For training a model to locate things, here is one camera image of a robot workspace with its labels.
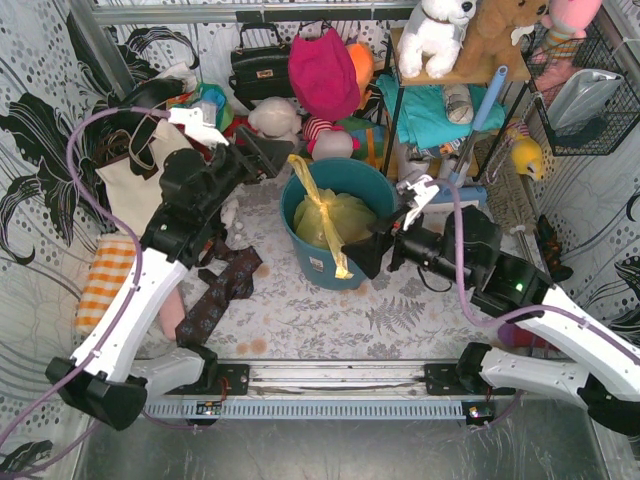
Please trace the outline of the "white plush lamb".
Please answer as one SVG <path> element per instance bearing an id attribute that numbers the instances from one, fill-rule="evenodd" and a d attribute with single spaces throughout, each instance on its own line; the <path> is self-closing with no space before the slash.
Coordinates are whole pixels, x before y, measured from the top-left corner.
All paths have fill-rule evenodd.
<path id="1" fill-rule="evenodd" d="M 289 141 L 295 147 L 299 145 L 302 118 L 287 99 L 270 97 L 263 100 L 249 113 L 248 123 L 262 138 Z"/>

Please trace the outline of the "brown floral necktie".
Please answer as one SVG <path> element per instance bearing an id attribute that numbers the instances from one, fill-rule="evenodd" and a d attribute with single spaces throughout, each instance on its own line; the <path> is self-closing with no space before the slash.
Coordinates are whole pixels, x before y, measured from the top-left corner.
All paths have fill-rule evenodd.
<path id="1" fill-rule="evenodd" d="M 253 274 L 261 265 L 262 259 L 253 247 L 232 250 L 217 238 L 199 263 L 198 278 L 208 288 L 176 327 L 177 344 L 204 345 L 231 301 L 252 295 Z"/>

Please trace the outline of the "rainbow striped cloth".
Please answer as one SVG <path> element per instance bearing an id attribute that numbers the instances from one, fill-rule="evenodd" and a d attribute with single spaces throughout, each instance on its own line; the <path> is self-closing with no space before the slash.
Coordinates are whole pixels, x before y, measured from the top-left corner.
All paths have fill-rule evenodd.
<path id="1" fill-rule="evenodd" d="M 356 117 L 345 118 L 338 125 L 359 143 L 352 153 L 353 159 L 364 161 L 377 169 L 383 167 L 387 146 L 387 132 L 383 125 Z"/>

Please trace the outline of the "cream canvas tote bag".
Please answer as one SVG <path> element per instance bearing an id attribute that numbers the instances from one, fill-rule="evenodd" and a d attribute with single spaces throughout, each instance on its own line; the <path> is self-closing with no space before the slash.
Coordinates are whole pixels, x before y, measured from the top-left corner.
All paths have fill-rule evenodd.
<path id="1" fill-rule="evenodd" d="M 187 138 L 172 124 L 161 120 L 153 133 L 150 150 L 158 171 L 149 179 L 135 175 L 129 159 L 120 160 L 97 170 L 106 186 L 112 214 L 125 222 L 141 237 L 162 201 L 159 179 L 164 172 L 164 161 L 169 154 L 180 149 L 193 150 Z"/>

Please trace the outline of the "black leather handbag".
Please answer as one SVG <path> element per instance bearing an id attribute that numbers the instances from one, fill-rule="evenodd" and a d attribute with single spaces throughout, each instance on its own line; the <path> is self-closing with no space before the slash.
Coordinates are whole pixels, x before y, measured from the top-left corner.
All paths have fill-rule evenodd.
<path id="1" fill-rule="evenodd" d="M 250 30 L 269 30 L 275 42 L 263 47 L 246 48 L 243 35 Z M 240 29 L 239 46 L 230 54 L 232 75 L 228 83 L 235 98 L 249 111 L 254 101 L 271 97 L 295 97 L 289 78 L 290 46 L 273 23 L 245 23 Z"/>

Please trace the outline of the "orange checkered cloth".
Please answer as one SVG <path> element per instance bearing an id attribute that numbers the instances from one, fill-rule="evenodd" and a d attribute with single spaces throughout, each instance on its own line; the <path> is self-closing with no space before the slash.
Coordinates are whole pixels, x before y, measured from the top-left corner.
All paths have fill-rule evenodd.
<path id="1" fill-rule="evenodd" d="M 86 336 L 98 325 L 130 273 L 136 249 L 126 235 L 102 236 L 88 271 L 74 321 L 76 332 Z"/>

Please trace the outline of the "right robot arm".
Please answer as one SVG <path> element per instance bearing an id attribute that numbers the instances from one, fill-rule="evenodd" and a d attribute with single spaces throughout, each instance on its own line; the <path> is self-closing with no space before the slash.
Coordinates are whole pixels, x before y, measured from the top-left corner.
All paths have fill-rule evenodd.
<path id="1" fill-rule="evenodd" d="M 639 348 L 578 307 L 532 263 L 501 251 L 497 224 L 474 206 L 450 213 L 443 233 L 414 222 L 398 225 L 403 207 L 371 225 L 371 235 L 343 246 L 370 278 L 392 254 L 390 270 L 409 261 L 452 281 L 468 320 L 479 326 L 514 325 L 545 340 L 566 360 L 521 357 L 471 342 L 455 376 L 472 393 L 516 389 L 576 405 L 600 425 L 639 433 Z"/>

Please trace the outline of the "teal trash bin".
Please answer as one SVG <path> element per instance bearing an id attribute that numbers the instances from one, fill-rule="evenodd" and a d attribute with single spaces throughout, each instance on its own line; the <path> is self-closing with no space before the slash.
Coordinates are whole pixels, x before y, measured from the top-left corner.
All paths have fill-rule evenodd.
<path id="1" fill-rule="evenodd" d="M 329 158 L 312 163 L 309 172 L 319 188 L 329 188 L 336 194 L 350 194 L 364 201 L 378 217 L 386 217 L 395 210 L 397 197 L 392 184 L 377 169 L 362 161 Z M 338 279 L 331 252 L 317 248 L 295 234 L 294 214 L 305 195 L 303 184 L 296 174 L 292 174 L 285 183 L 279 204 L 280 217 L 291 239 L 298 266 L 305 278 L 317 287 L 335 291 L 358 288 L 366 275 L 352 260 L 347 261 L 352 277 Z"/>

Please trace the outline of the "red garment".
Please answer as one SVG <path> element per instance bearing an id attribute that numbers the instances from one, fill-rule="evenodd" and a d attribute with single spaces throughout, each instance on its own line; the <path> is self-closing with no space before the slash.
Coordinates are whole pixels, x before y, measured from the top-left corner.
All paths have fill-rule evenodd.
<path id="1" fill-rule="evenodd" d="M 224 131 L 221 131 L 221 134 L 228 140 L 229 143 L 243 146 L 246 144 L 246 142 L 238 134 L 238 130 L 240 127 L 246 128 L 252 133 L 256 133 L 256 130 L 249 125 L 248 118 L 246 116 L 238 116 L 231 121 L 231 123 Z M 218 143 L 217 139 L 211 140 L 209 137 L 196 139 L 193 136 L 189 136 L 188 141 L 195 149 L 199 151 L 204 151 L 205 148 L 212 148 Z"/>

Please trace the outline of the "white plush dog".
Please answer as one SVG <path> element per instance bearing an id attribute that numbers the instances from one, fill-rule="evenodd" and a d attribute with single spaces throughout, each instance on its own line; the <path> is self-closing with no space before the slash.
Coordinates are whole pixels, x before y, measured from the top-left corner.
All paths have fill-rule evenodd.
<path id="1" fill-rule="evenodd" d="M 421 0 L 414 7 L 398 43 L 398 70 L 404 79 L 425 72 L 432 79 L 455 65 L 476 13 L 476 1 Z"/>

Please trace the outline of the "black hat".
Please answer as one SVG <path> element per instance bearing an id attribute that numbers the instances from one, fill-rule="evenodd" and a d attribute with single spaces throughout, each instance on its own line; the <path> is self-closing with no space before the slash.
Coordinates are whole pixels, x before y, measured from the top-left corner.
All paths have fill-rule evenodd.
<path id="1" fill-rule="evenodd" d="M 185 92 L 185 82 L 176 78 L 154 78 L 137 86 L 121 101 L 113 101 L 110 107 L 143 107 L 165 110 L 169 99 Z M 124 112 L 110 117 L 110 121 L 121 129 L 133 129 L 144 119 L 143 113 Z"/>

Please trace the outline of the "teal folded towel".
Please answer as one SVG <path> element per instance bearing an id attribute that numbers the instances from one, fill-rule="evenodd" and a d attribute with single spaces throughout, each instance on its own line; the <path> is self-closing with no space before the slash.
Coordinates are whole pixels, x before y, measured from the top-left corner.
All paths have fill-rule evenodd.
<path id="1" fill-rule="evenodd" d="M 390 116 L 393 116 L 399 89 L 396 79 L 390 75 L 381 75 L 376 85 L 384 96 L 385 105 L 390 108 Z M 480 108 L 487 89 L 475 85 L 468 87 L 475 113 Z M 501 127 L 505 116 L 505 107 L 494 102 L 481 131 Z M 405 88 L 396 132 L 401 143 L 426 149 L 467 137 L 470 132 L 471 124 L 456 125 L 448 120 L 439 85 Z"/>

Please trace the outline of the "yellow plush duck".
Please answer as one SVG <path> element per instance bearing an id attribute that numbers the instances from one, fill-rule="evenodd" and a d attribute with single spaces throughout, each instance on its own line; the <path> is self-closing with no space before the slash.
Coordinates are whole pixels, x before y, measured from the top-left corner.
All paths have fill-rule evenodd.
<path id="1" fill-rule="evenodd" d="M 543 151 L 530 136 L 527 125 L 513 122 L 508 125 L 506 135 L 509 138 L 511 160 L 516 172 L 528 176 L 533 181 L 539 181 L 543 174 Z"/>

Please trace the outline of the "brown teddy bear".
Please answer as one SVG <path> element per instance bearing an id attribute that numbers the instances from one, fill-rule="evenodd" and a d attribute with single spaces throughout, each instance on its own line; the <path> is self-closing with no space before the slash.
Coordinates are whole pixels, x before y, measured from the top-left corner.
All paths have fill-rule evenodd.
<path id="1" fill-rule="evenodd" d="M 468 24 L 454 71 L 469 77 L 483 64 L 488 64 L 492 72 L 506 66 L 507 81 L 529 80 L 521 54 L 522 37 L 533 32 L 548 6 L 549 2 L 543 0 L 481 1 Z"/>

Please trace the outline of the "yellow trash bag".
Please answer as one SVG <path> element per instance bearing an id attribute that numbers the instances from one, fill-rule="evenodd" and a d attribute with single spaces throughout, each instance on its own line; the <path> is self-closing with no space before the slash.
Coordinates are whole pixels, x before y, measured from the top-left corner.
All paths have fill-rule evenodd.
<path id="1" fill-rule="evenodd" d="M 294 212 L 295 235 L 331 254 L 335 279 L 351 280 L 354 273 L 341 248 L 367 239 L 371 235 L 367 227 L 377 219 L 376 214 L 358 197 L 319 188 L 307 162 L 299 155 L 290 154 L 287 161 L 306 191 Z"/>

